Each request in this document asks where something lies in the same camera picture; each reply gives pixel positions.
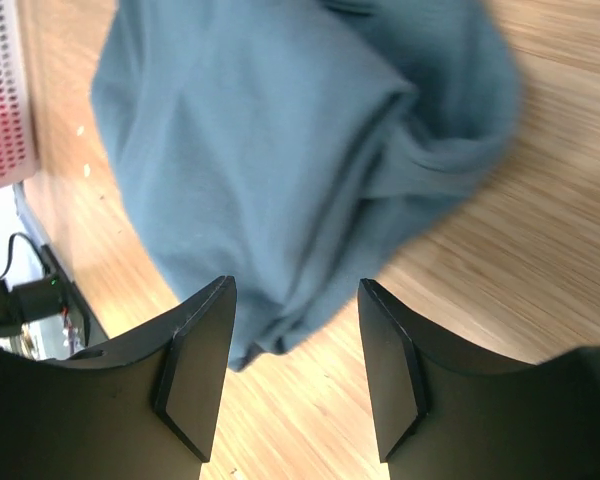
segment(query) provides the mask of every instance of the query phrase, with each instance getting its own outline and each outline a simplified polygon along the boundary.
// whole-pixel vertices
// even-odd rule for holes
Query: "red perforated panel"
[[[36,170],[15,0],[0,0],[0,187]]]

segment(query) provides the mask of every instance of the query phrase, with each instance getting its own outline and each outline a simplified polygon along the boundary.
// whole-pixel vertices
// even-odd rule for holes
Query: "wooden floor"
[[[89,107],[114,0],[19,0],[43,171],[27,195],[109,334],[172,307],[123,213]],[[492,0],[528,80],[509,161],[380,280],[516,358],[600,343],[600,0]],[[204,479],[385,479],[355,305],[228,374]]]

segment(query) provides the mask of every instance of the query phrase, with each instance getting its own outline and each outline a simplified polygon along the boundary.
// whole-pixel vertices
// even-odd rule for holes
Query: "gray-blue cloth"
[[[92,102],[175,294],[236,277],[239,370],[475,191],[519,79],[477,0],[121,0]]]

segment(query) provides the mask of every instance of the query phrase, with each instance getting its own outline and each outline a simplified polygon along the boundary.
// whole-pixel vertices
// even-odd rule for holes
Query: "black cable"
[[[47,265],[47,263],[44,261],[44,259],[42,258],[42,255],[40,255],[40,252],[38,251],[38,249],[36,248],[35,244],[33,243],[33,240],[31,240],[28,236],[26,236],[24,233],[21,232],[17,232],[14,233],[13,235],[11,235],[9,237],[9,246],[8,246],[8,256],[7,256],[7,266],[4,269],[4,272],[2,273],[2,275],[0,275],[0,280],[4,279],[4,277],[6,277],[7,273],[9,273],[9,270],[11,270],[11,263],[13,263],[13,246],[15,244],[16,238],[22,238],[23,240],[25,240],[29,246],[31,247],[31,250],[33,250],[33,253],[36,254],[36,257],[38,257],[38,261],[40,262],[40,265],[42,266],[42,270],[44,272],[44,275],[49,275],[51,273],[51,268],[49,268],[49,265]]]

